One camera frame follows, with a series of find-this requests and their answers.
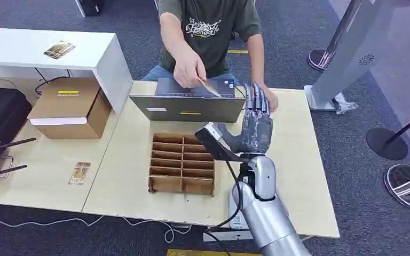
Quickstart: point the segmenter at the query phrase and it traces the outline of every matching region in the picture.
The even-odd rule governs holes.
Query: floor
[[[320,73],[305,59],[311,49],[329,42],[338,23],[332,5],[327,0],[263,0],[257,1],[257,9],[266,48],[266,83],[292,89],[313,84]],[[0,0],[0,27],[117,33],[136,79],[158,62],[162,44],[153,1],[108,1],[101,16],[83,19],[73,0],[62,4]],[[241,42],[232,44],[237,47]],[[232,54],[228,61],[234,75],[248,81],[247,55]],[[392,199],[382,182],[390,166],[410,163],[410,153],[404,161],[387,161],[371,152],[364,138],[370,128],[398,129],[403,121],[375,74],[366,74],[345,94],[360,108],[344,116],[312,113],[342,237],[312,238],[305,246],[312,255],[410,255],[410,210]],[[91,222],[98,216],[0,206],[0,219],[10,223],[72,217]],[[168,248],[220,250],[216,243],[202,242],[202,227],[193,227],[188,235],[177,234],[172,244],[163,241],[165,231],[160,223],[130,227],[113,217],[104,217],[92,227],[79,222],[20,228],[0,224],[0,255],[165,255]],[[232,252],[258,252],[251,241],[224,244]]]
[[[341,18],[350,0],[329,0]],[[371,69],[378,86],[402,125],[410,122],[410,7],[392,17],[381,61]]]

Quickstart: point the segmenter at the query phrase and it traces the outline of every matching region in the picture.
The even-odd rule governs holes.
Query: green t-shirt
[[[260,21],[254,0],[160,0],[159,16],[175,15],[182,23],[185,41],[200,56],[207,77],[228,71],[225,61],[231,32],[243,41],[260,34]],[[165,47],[160,66],[174,72],[175,59]]]

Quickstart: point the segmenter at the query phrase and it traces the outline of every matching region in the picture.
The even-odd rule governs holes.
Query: wooden table
[[[37,140],[8,149],[15,158],[13,166],[28,167],[0,179],[0,204],[81,212],[116,123],[117,116],[111,113],[100,140],[51,140],[26,122],[15,141]],[[77,162],[91,166],[84,184],[70,185]]]
[[[155,82],[135,81],[130,94],[153,95]],[[296,231],[339,237],[318,144],[302,90],[273,89],[279,109],[272,114],[271,157],[277,188]],[[241,117],[229,124],[241,131]],[[205,123],[150,121],[127,100],[85,201],[85,213],[195,225],[216,225],[228,217],[227,193],[234,181],[224,162],[216,163],[214,196],[148,192],[150,145],[154,132],[193,134]],[[238,164],[232,164],[238,170]]]

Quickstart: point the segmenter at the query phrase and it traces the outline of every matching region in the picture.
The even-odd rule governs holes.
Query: yellow floor marking
[[[227,50],[227,53],[249,53],[248,50]]]

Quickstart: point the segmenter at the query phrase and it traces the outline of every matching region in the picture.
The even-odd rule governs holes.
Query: card
[[[90,163],[78,162],[73,171],[72,177],[68,181],[68,184],[84,184],[85,175],[90,168]]]
[[[46,52],[44,52],[44,54],[57,60],[60,59],[60,57],[67,54],[68,52],[70,52],[71,50],[73,50],[74,48],[75,46],[71,43],[59,41],[51,48],[49,48]]]

